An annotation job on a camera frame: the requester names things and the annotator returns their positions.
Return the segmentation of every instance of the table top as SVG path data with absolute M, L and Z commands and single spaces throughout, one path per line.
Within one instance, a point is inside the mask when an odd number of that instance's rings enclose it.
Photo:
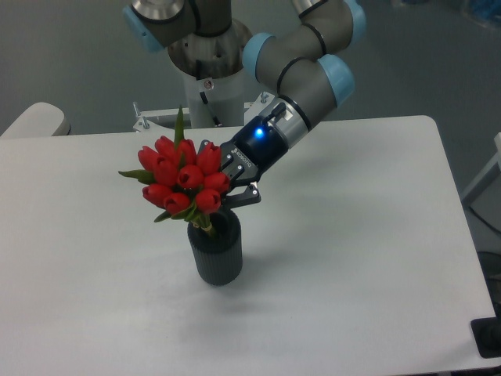
M 234 128 L 187 131 L 199 143 Z M 164 133 L 171 136 L 171 130 Z M 243 270 L 196 272 L 183 221 L 117 174 L 155 132 L 0 141 L 0 368 L 37 375 L 393 375 L 499 365 L 436 124 L 320 124 L 237 208 Z

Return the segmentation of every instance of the tulip flower head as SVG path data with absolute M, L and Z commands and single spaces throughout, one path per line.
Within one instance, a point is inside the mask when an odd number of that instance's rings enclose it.
M 161 136 L 155 149 L 143 146 L 138 152 L 143 169 L 119 172 L 146 184 L 143 197 L 164 209 L 155 222 L 184 219 L 216 237 L 210 214 L 222 205 L 230 181 L 221 172 L 221 148 L 206 143 L 197 154 L 191 139 L 184 138 L 182 109 L 179 107 L 174 140 Z

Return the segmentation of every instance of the black cable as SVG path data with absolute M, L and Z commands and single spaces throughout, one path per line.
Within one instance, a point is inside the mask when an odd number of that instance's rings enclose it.
M 483 219 L 471 206 L 468 207 L 468 210 L 471 214 L 473 214 L 480 222 L 484 223 L 493 233 L 501 237 L 501 230 L 496 229 L 493 225 Z

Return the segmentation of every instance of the chair backrest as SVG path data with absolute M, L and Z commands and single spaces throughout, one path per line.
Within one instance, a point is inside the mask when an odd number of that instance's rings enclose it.
M 70 130 L 70 123 L 59 108 L 40 102 L 25 110 L 0 139 L 65 136 Z

